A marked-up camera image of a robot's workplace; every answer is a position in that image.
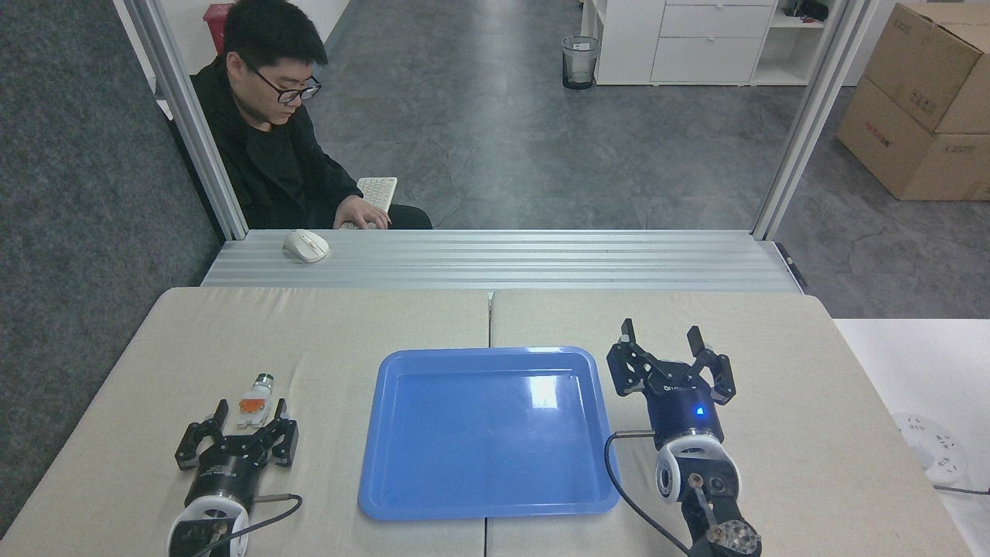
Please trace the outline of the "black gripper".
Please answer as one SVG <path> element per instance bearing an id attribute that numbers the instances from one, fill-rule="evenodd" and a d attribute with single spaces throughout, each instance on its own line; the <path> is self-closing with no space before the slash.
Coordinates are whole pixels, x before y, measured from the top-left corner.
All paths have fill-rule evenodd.
<path id="1" fill-rule="evenodd" d="M 731 361 L 717 354 L 703 340 L 698 326 L 692 326 L 687 339 L 695 361 L 659 361 L 637 345 L 632 318 L 621 325 L 621 335 L 606 357 L 616 394 L 627 396 L 646 388 L 650 426 L 654 430 L 654 447 L 685 435 L 707 434 L 718 441 L 725 435 L 715 403 L 727 405 L 735 396 Z M 701 377 L 711 371 L 711 385 Z"/>
<path id="2" fill-rule="evenodd" d="M 212 415 L 187 426 L 178 444 L 178 469 L 195 469 L 193 483 L 185 497 L 186 505 L 207 496 L 232 498 L 240 505 L 252 505 L 261 471 L 269 462 L 276 466 L 293 465 L 299 426 L 297 420 L 289 416 L 285 398 L 278 400 L 275 417 L 251 434 L 250 440 L 230 438 L 225 441 L 228 412 L 227 399 L 220 399 Z M 207 437 L 215 445 L 199 455 L 199 446 Z"/>

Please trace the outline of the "person's left hand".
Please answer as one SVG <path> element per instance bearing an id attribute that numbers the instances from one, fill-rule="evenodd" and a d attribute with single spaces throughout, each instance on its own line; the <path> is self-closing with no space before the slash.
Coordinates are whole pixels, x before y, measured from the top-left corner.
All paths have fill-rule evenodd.
<path id="1" fill-rule="evenodd" d="M 344 223 L 360 229 L 375 226 L 376 229 L 386 230 L 391 225 L 391 218 L 386 210 L 368 203 L 360 195 L 349 195 L 337 204 L 331 228 L 340 229 Z"/>

